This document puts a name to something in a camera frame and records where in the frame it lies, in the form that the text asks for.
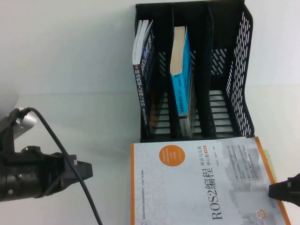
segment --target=small orange label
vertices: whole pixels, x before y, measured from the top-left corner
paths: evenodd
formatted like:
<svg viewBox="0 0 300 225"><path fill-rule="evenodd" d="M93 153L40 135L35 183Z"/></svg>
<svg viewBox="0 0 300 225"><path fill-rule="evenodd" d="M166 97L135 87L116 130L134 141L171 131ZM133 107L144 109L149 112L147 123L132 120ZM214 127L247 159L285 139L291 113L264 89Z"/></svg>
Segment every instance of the small orange label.
<svg viewBox="0 0 300 225"><path fill-rule="evenodd" d="M159 158L163 164L168 166L178 166L186 158L184 150L177 145L167 145L159 152Z"/></svg>
<svg viewBox="0 0 300 225"><path fill-rule="evenodd" d="M259 210L256 212L257 213L257 217L261 218L261 219L265 219L266 218L266 213L264 210Z"/></svg>

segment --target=book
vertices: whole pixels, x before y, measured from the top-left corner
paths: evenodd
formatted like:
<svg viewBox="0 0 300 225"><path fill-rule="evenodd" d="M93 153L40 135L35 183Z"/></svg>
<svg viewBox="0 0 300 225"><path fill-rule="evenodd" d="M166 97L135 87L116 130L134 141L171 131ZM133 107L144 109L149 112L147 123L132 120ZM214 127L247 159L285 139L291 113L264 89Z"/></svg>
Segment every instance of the book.
<svg viewBox="0 0 300 225"><path fill-rule="evenodd" d="M151 86L155 61L153 21L149 23L149 20L140 20L132 52L132 63L142 112L142 122L147 137L155 133L156 124L158 123L157 109L159 107L157 99L160 98L160 93L157 91L158 87Z"/></svg>
<svg viewBox="0 0 300 225"><path fill-rule="evenodd" d="M290 224L258 137L131 145L131 225Z"/></svg>
<svg viewBox="0 0 300 225"><path fill-rule="evenodd" d="M174 27L170 73L182 136L192 137L195 117L195 89L187 27Z"/></svg>

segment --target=orange circle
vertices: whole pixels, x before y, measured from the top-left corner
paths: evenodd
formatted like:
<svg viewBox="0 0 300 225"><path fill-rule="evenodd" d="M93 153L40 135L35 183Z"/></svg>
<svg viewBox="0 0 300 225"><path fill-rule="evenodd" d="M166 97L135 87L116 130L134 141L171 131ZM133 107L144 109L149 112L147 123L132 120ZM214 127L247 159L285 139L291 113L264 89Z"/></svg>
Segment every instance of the orange circle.
<svg viewBox="0 0 300 225"><path fill-rule="evenodd" d="M159 152L159 158L163 164L168 166L178 166L186 158L184 150L177 145L167 145Z"/></svg>

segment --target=black desk organizer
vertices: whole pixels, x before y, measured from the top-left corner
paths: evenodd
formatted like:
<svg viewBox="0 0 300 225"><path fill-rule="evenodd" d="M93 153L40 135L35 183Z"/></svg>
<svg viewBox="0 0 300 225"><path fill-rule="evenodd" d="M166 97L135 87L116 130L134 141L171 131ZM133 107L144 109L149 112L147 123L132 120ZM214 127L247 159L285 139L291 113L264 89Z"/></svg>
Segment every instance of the black desk organizer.
<svg viewBox="0 0 300 225"><path fill-rule="evenodd" d="M165 103L160 122L169 134L147 137L141 122L141 142L254 136L245 101L245 83L253 19L243 0L196 1L136 5L139 20L154 22L156 74L165 78ZM187 26L197 96L196 130L180 137L170 76L174 26Z"/></svg>

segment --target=white wall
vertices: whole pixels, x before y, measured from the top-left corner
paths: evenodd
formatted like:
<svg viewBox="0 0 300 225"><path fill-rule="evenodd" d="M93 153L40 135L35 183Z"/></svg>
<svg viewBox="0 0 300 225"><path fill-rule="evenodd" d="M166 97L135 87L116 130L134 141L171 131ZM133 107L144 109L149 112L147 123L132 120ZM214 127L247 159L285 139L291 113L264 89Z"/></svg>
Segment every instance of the white wall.
<svg viewBox="0 0 300 225"><path fill-rule="evenodd" d="M134 4L166 1L172 0L2 0L0 116L18 95L135 91ZM300 2L246 5L254 17L247 84L300 84Z"/></svg>

